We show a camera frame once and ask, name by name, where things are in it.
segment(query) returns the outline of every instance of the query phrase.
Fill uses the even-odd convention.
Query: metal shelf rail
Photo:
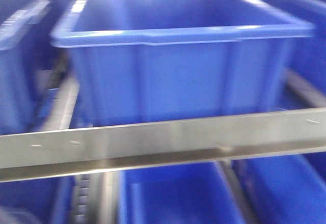
[[[325,107],[3,135],[0,181],[326,151]]]
[[[258,223],[229,160],[326,151],[325,96],[293,72],[287,85],[322,108],[67,130],[78,94],[68,76],[43,132],[0,136],[0,181],[97,173],[76,177],[70,223],[116,223],[118,177],[111,171],[221,160],[242,214]]]

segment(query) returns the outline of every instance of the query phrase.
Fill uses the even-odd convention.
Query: metal beam
[[[43,124],[42,131],[46,132],[69,128],[78,92],[79,84],[77,80],[72,74],[68,74],[58,89],[52,111]]]
[[[326,96],[296,72],[287,72],[287,86],[311,107],[326,107]]]
[[[0,136],[0,181],[326,151],[326,108]]]

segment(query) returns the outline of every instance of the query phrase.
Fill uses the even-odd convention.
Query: shelving rack
[[[68,76],[43,131],[0,136],[0,181],[78,175],[71,223],[116,223],[116,171],[216,160],[245,219],[256,223],[229,160],[326,151],[326,97],[288,76],[288,87],[315,108],[67,129],[78,95]]]

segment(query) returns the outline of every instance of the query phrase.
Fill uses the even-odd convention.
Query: plastic storage bin
[[[233,168],[262,223],[325,223],[325,182],[302,155],[239,160]]]
[[[20,209],[43,224],[67,224],[73,177],[0,183],[0,206]]]
[[[36,31],[37,36],[35,36],[35,41],[37,41],[38,47],[38,60],[44,70],[50,70],[53,67],[55,59],[59,54],[50,44],[49,33],[71,1],[72,0],[51,0],[48,13],[43,17],[43,21],[46,25]],[[43,80],[45,81],[42,81],[42,83],[46,83],[48,76],[49,72],[43,72]]]
[[[315,37],[298,47],[293,68],[326,93],[326,0],[263,0],[317,26]]]
[[[244,223],[215,163],[121,172],[120,224]]]
[[[0,134],[26,130],[37,104],[35,26],[49,0],[0,0]]]
[[[311,29],[249,0],[77,0],[52,35],[99,126],[272,109]]]

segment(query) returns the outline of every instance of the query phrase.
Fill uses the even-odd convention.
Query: metal rail
[[[42,131],[69,128],[78,88],[79,85],[72,75],[63,80],[51,114],[41,128]],[[76,176],[70,223],[116,223],[117,187],[118,178],[112,172]]]
[[[289,70],[287,86],[311,107],[326,107],[326,96],[296,72]]]
[[[0,136],[0,181],[326,151],[326,108]]]
[[[231,189],[232,197],[235,199],[239,210],[246,221],[249,224],[260,224],[258,217],[255,214],[254,208],[243,191],[240,182],[234,173],[231,162],[221,161],[219,162],[222,171],[227,182],[227,187]]]

